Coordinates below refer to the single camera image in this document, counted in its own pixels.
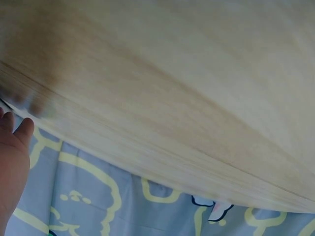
blue fabric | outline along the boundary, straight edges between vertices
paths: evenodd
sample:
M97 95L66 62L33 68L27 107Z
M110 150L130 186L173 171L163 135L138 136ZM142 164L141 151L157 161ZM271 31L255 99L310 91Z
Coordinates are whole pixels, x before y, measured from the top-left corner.
M309 236L315 217L180 193L35 129L31 170L6 236Z

black outline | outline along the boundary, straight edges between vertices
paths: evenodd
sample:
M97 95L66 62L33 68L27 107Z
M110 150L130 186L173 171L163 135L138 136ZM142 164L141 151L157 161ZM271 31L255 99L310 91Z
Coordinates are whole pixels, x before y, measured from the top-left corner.
M49 234L51 234L52 236L57 236L54 232L52 232L51 230L48 232Z
M227 214L227 212L228 212L229 210L231 210L232 207L234 207L234 205L231 205L228 209L224 210L222 216L221 216L218 220L208 220L208 221L211 221L211 222L219 222L220 220L222 220L222 219L225 217L225 215Z
M197 205L197 206L200 206L200 207L212 207L212 206L215 205L215 202L214 202L214 201L212 201L213 204L212 204L211 206L198 204L198 203L196 203L195 197L194 197L193 195L191 196L191 202L192 202L192 204Z

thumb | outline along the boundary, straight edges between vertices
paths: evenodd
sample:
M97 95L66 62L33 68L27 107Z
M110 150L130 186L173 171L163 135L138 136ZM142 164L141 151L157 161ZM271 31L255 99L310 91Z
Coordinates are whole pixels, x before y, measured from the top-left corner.
M33 132L34 122L30 118L25 118L13 134L24 144L24 146L29 148Z

finger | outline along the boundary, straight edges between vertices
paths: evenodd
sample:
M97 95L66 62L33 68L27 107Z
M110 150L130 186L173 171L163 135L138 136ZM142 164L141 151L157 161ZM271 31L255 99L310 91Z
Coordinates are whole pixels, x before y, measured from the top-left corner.
M24 144L24 146L29 147L33 132L34 122L30 118L25 118L15 130L14 135Z
M12 112L7 112L3 115L2 119L0 119L0 127L9 132L13 131L14 126L14 116Z
M3 117L3 115L4 115L4 109L0 107L0 119Z

light wood surface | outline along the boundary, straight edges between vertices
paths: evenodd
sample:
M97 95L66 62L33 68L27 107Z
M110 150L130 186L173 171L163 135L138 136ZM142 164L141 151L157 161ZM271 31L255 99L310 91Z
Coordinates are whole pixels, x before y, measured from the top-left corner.
M315 212L314 13L293 0L6 0L1 89L134 174Z

